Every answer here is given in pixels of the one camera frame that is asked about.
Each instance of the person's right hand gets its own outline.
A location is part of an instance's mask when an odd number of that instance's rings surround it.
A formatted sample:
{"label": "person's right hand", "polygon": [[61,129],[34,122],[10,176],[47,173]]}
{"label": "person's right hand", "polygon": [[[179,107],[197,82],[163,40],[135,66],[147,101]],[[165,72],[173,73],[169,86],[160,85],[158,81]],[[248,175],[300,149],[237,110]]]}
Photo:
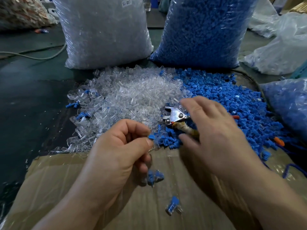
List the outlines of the person's right hand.
{"label": "person's right hand", "polygon": [[245,174],[248,179],[249,171],[254,173],[265,168],[233,117],[221,104],[202,96],[182,99],[181,104],[196,124],[200,142],[186,134],[181,134],[179,138],[210,172],[236,183]]}

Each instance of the person's left hand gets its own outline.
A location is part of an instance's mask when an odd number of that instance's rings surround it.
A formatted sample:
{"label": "person's left hand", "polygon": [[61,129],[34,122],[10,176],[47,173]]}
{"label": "person's left hand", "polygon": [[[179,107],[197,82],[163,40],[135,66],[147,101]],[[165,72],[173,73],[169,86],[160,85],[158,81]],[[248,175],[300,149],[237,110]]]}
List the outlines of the person's left hand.
{"label": "person's left hand", "polygon": [[123,189],[132,166],[147,173],[148,151],[153,142],[147,138],[150,130],[133,120],[120,120],[99,137],[68,195],[83,200],[84,205],[107,210]]}

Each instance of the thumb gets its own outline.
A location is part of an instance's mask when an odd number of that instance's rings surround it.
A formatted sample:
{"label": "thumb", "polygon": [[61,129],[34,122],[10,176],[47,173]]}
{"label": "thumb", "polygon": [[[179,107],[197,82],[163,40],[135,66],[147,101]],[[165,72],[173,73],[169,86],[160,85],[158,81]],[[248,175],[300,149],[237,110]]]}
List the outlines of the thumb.
{"label": "thumb", "polygon": [[154,143],[147,137],[137,138],[124,146],[129,153],[129,160],[131,164],[136,162],[143,154],[147,153]]}
{"label": "thumb", "polygon": [[199,143],[192,139],[187,134],[180,134],[179,139],[182,141],[183,146],[185,146],[188,150],[192,151],[194,154],[199,154]]}

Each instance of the dark green table surface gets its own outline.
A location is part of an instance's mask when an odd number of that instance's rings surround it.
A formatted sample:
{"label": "dark green table surface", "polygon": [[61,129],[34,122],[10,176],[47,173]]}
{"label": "dark green table surface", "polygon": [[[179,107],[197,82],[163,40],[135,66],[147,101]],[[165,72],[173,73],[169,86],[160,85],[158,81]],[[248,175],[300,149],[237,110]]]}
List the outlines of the dark green table surface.
{"label": "dark green table surface", "polygon": [[[158,47],[163,30],[149,30],[152,44]],[[64,44],[61,26],[47,34],[33,31],[0,34],[0,50],[20,52]],[[269,39],[247,32],[240,56],[266,45]],[[30,53],[34,57],[49,57],[59,49]],[[74,132],[69,117],[75,110],[66,109],[67,93],[85,79],[93,77],[92,71],[64,67],[66,51],[49,61],[36,61],[23,57],[0,60],[0,96],[2,101],[0,134],[0,192],[3,183],[22,183],[31,161],[56,146],[66,146],[66,139]],[[137,61],[143,67],[156,66],[144,59]],[[245,69],[259,83],[278,80]]]}

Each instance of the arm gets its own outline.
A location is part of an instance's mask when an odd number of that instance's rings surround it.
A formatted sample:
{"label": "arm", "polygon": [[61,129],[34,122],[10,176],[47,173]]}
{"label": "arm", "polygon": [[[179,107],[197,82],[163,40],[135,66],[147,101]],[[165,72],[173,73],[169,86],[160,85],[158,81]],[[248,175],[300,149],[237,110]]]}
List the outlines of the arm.
{"label": "arm", "polygon": [[94,144],[77,180],[33,230],[93,229],[122,191],[132,167],[147,173],[150,130],[133,120],[121,120]]}
{"label": "arm", "polygon": [[216,176],[235,186],[264,229],[307,229],[304,201],[263,166],[225,108],[204,97],[183,99],[200,142],[182,134],[184,146]]}

